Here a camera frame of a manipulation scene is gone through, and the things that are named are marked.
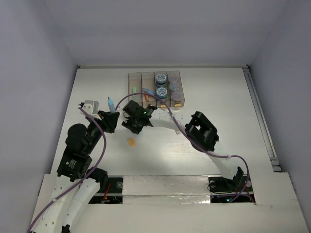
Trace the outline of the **orange eraser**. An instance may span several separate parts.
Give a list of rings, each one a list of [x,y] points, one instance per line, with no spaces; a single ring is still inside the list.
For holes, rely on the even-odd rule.
[[[129,138],[129,139],[128,139],[128,144],[129,144],[131,147],[134,147],[134,146],[136,145],[135,140],[132,139],[132,138]]]

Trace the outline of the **light blue marker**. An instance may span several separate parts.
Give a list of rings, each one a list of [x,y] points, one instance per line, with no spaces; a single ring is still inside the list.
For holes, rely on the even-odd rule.
[[[113,100],[110,97],[108,97],[107,104],[108,104],[109,111],[111,113],[115,113],[116,112],[116,108],[114,106]]]

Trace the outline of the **blue highlighter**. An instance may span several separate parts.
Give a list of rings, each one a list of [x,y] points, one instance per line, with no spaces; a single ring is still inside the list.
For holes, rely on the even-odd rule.
[[[155,96],[155,93],[147,88],[142,88],[142,91],[145,95],[148,95],[148,96]]]

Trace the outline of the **blue label putty jar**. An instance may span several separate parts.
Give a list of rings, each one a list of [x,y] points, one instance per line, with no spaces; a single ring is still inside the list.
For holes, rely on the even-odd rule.
[[[161,99],[161,100],[164,100],[167,98],[168,96],[168,90],[167,88],[165,87],[159,87],[157,90],[156,90],[156,96]]]

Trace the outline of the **clear paper clip jar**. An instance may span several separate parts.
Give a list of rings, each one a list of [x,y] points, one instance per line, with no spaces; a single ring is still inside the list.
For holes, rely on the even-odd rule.
[[[171,93],[171,99],[174,101],[181,101],[182,100],[182,94],[179,91],[174,91]]]

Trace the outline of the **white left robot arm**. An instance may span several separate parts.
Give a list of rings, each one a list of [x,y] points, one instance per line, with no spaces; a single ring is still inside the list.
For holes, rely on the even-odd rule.
[[[28,228],[30,233],[72,233],[82,212],[97,192],[109,188],[107,171],[91,166],[90,154],[106,133],[114,133],[118,112],[82,110],[89,125],[68,129],[66,148],[56,171],[50,202]]]

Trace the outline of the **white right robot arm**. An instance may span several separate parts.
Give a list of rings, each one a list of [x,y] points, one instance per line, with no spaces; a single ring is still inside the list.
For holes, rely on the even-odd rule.
[[[122,125],[135,134],[144,127],[161,127],[182,133],[199,152],[206,154],[218,168],[221,177],[209,185],[216,193],[242,192],[245,189],[243,171],[234,159],[236,155],[228,155],[223,150],[216,127],[207,117],[196,111],[191,116],[174,114],[171,110],[164,111],[154,106],[143,108],[133,100],[122,109],[125,114]]]

